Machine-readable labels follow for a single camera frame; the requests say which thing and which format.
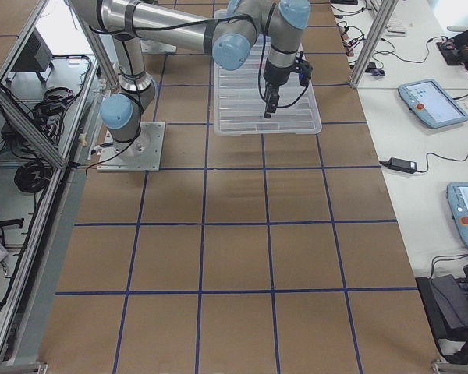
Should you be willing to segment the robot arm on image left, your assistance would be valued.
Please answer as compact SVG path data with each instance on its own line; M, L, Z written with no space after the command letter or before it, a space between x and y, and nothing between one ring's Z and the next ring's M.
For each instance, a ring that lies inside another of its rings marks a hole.
M101 118L117 155L140 156L150 140L141 116L155 97L156 83L144 66L143 39L171 44L213 58L224 70L237 70L259 37L271 44L263 52L258 90L264 117L280 104L280 89L297 74L304 90L312 66L299 50L311 13L308 1L230 1L222 18L206 18L146 1L71 1L94 34L112 37L118 59L119 93L101 105Z

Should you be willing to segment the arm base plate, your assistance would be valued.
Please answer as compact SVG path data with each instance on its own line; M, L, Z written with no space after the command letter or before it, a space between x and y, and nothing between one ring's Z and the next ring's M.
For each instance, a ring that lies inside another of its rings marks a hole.
M159 171L165 137L164 122L141 122L140 135L129 149L122 143L104 147L98 154L100 172Z

